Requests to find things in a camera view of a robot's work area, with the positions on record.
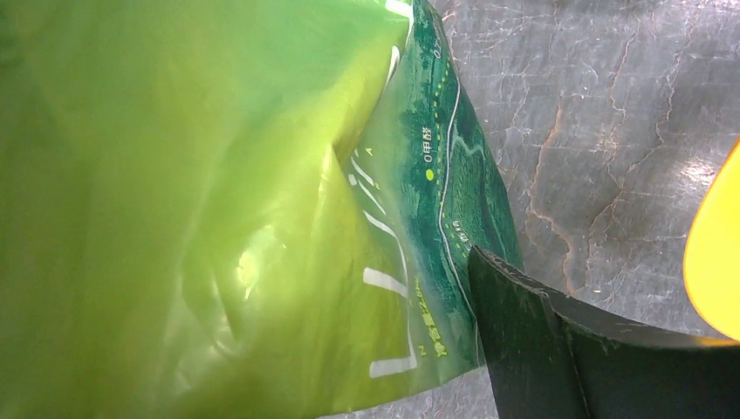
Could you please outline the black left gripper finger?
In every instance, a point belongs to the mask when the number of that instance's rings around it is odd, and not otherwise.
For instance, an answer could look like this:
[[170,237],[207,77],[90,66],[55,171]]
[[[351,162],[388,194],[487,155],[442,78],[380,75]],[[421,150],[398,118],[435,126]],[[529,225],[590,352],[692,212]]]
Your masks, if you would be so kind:
[[500,417],[738,417],[736,341],[623,318],[479,247],[468,272]]

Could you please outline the yellow plastic scoop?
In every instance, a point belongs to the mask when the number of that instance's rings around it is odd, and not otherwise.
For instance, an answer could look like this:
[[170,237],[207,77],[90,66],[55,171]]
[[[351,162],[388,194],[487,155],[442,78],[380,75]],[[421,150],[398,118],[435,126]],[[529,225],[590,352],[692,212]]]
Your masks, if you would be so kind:
[[696,212],[683,255],[692,306],[719,333],[739,340],[739,144],[728,153]]

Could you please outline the green cat litter bag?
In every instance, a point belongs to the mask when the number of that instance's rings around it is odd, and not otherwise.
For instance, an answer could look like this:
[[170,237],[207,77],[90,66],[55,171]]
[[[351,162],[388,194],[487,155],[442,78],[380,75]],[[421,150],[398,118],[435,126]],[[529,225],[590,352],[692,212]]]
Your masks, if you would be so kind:
[[1,415],[314,418],[481,367],[520,264],[427,1],[4,1]]

